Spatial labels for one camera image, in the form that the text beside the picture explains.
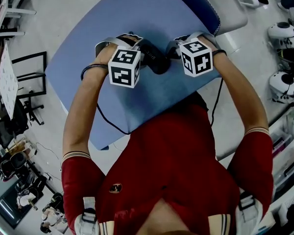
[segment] white cube with black pattern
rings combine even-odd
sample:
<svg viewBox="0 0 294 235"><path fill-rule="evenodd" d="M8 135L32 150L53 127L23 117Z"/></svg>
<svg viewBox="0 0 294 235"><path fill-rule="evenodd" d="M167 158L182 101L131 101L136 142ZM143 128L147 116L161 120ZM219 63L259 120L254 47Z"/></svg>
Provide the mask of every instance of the white cube with black pattern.
<svg viewBox="0 0 294 235"><path fill-rule="evenodd" d="M184 72L197 77L213 70L212 50L197 38L180 45Z"/></svg>
<svg viewBox="0 0 294 235"><path fill-rule="evenodd" d="M108 63L110 83L134 88L139 80L141 52L118 47Z"/></svg>

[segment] helmet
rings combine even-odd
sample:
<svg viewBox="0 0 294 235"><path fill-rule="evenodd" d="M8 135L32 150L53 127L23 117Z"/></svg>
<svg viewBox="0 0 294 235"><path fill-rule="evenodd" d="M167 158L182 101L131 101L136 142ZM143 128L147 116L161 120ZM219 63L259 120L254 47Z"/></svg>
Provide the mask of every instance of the helmet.
<svg viewBox="0 0 294 235"><path fill-rule="evenodd" d="M279 71L269 79L274 102L290 104L294 102L294 78L284 71Z"/></svg>
<svg viewBox="0 0 294 235"><path fill-rule="evenodd" d="M294 48L294 27L287 22L276 23L268 29L274 49Z"/></svg>

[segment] desk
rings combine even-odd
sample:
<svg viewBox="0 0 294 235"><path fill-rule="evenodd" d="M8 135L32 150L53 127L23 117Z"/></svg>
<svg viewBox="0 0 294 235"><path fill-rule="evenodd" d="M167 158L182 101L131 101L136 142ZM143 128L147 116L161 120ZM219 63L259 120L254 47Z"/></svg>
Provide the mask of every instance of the desk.
<svg viewBox="0 0 294 235"><path fill-rule="evenodd" d="M98 18L105 23L97 23ZM133 31L164 52L172 39L198 30L207 32L182 0L101 0L63 42L46 74L61 102L69 109L80 85L81 71L93 62L95 45L106 37ZM130 132L218 76L213 70L192 78L186 76L176 62L172 62L163 75L155 75L145 68L135 89L112 86L106 78L98 103L109 121ZM97 149L105 148L122 136L96 113L90 141Z"/></svg>

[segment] striped sleeve cuff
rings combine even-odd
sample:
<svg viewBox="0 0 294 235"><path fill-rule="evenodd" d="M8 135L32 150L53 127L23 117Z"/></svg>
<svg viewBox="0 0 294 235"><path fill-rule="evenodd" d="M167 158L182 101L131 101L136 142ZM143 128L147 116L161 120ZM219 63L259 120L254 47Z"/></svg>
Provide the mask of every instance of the striped sleeve cuff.
<svg viewBox="0 0 294 235"><path fill-rule="evenodd" d="M91 159L90 155L87 154L86 152L71 151L63 156L63 161L65 161L66 159L72 158L72 157L84 157L84 158Z"/></svg>
<svg viewBox="0 0 294 235"><path fill-rule="evenodd" d="M266 128L262 128L262 127L255 127L255 128L252 128L250 130L248 130L246 133L245 133L245 136L249 133L252 133L252 132L263 132L267 135L269 135L269 131L266 129Z"/></svg>

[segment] hand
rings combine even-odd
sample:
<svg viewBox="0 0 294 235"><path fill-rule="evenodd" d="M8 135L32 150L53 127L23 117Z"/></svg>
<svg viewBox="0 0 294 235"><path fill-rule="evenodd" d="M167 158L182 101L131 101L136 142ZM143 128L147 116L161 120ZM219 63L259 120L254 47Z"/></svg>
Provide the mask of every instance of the hand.
<svg viewBox="0 0 294 235"><path fill-rule="evenodd" d="M209 46L213 51L218 50L215 45L213 43L211 43L207 38L203 37L203 36L199 36L198 40L200 40L201 42L203 42L204 44L206 44L207 46Z"/></svg>
<svg viewBox="0 0 294 235"><path fill-rule="evenodd" d="M129 38L134 41L138 41L135 37L131 36L123 36L125 38ZM108 65L110 59L112 58L114 52L117 49L117 45L115 44L109 44L107 47L105 47L97 56L95 61L91 64L102 64L102 65Z"/></svg>

